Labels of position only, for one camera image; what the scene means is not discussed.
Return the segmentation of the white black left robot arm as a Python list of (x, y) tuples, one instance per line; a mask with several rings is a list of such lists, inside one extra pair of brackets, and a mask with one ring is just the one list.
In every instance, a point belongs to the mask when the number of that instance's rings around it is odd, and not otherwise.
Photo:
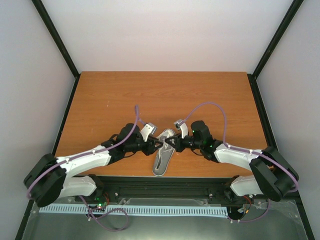
[(137, 152), (152, 155), (163, 146), (153, 136), (156, 129), (151, 123), (143, 128), (128, 123), (118, 134), (90, 150), (60, 157), (51, 153), (43, 155), (23, 181), (27, 188), (26, 196), (38, 207), (46, 207), (59, 198), (78, 195), (95, 202), (101, 200), (104, 188), (92, 176), (78, 175), (114, 164)]

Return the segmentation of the white shoelace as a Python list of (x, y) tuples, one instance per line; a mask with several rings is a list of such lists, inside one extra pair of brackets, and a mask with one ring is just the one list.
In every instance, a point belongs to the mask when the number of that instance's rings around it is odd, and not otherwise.
[(171, 145), (165, 142), (167, 138), (168, 137), (164, 135), (158, 138), (158, 140), (163, 143), (162, 147), (157, 152), (160, 156), (164, 154), (172, 154), (175, 151)]

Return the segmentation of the grey canvas sneaker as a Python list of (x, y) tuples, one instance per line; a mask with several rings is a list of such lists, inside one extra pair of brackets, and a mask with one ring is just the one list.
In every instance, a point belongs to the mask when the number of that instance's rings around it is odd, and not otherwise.
[[(173, 129), (171, 128), (167, 128), (165, 129), (160, 135), (158, 135), (156, 138), (159, 140), (160, 136), (166, 136), (166, 137), (172, 137), (174, 136), (176, 133), (174, 132)], [(152, 173), (156, 176), (156, 177), (161, 177), (165, 174), (169, 162), (173, 156), (173, 153), (165, 153), (163, 155), (159, 155), (158, 151), (156, 152), (156, 156), (155, 156), (155, 160), (153, 163), (153, 167), (152, 167)]]

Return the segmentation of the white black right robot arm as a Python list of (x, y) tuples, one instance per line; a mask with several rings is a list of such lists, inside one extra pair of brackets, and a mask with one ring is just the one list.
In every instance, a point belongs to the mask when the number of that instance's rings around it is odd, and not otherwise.
[(236, 196), (264, 195), (278, 202), (297, 189), (299, 175), (276, 148), (268, 146), (261, 150), (228, 145), (213, 138), (202, 120), (191, 124), (191, 133), (182, 120), (176, 121), (175, 126), (180, 133), (166, 138), (165, 142), (177, 152), (198, 150), (208, 161), (231, 164), (252, 172), (249, 176), (237, 176), (230, 183), (229, 188)]

